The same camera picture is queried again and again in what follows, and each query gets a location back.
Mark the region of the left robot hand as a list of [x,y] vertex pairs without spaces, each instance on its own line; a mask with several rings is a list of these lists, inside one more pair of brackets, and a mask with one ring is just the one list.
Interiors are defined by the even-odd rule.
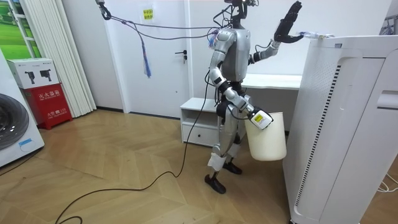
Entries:
[[285,44],[293,44],[298,42],[304,36],[302,34],[292,36],[289,34],[294,22],[297,20],[299,10],[302,8],[302,3],[300,1],[295,1],[290,7],[289,11],[279,22],[278,27],[274,33],[274,41],[285,43]]

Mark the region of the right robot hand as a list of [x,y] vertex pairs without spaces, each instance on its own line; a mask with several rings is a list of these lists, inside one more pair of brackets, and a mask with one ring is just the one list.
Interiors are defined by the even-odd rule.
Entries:
[[253,125],[261,130],[266,129],[274,121],[269,113],[259,107],[255,107],[252,112],[249,112],[248,118]]

